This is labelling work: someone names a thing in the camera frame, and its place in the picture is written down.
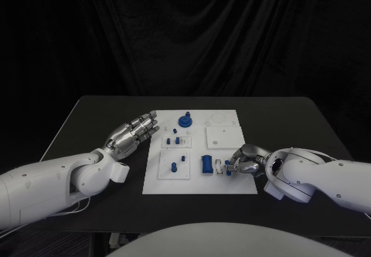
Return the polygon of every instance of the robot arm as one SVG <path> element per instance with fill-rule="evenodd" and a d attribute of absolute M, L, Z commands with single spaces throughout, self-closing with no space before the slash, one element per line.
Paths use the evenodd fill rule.
<path fill-rule="evenodd" d="M 265 190 L 279 200 L 286 195 L 295 201 L 308 203 L 318 189 L 343 207 L 371 213 L 371 164 L 335 159 L 327 163 L 314 153 L 330 157 L 299 148 L 269 153 L 253 145 L 243 145 L 226 169 L 252 173 L 253 176 L 266 172 L 269 182 Z M 265 171 L 259 170 L 259 166 L 265 166 Z"/>
<path fill-rule="evenodd" d="M 28 224 L 99 194 L 109 181 L 123 183 L 128 157 L 159 127 L 156 112 L 123 124 L 109 136 L 103 148 L 26 165 L 0 175 L 0 229 Z"/>

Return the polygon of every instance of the blue knob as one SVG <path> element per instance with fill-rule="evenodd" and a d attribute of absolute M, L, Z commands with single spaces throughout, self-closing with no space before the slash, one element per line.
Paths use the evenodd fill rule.
<path fill-rule="evenodd" d="M 172 172 L 177 172 L 177 163 L 172 163 Z"/>
<path fill-rule="evenodd" d="M 180 126 L 181 127 L 190 127 L 193 125 L 193 118 L 191 118 L 191 113 L 187 112 L 185 116 L 180 118 Z"/>
<path fill-rule="evenodd" d="M 230 165 L 230 161 L 226 161 L 226 165 Z M 233 173 L 227 170 L 227 176 L 230 176 Z"/>

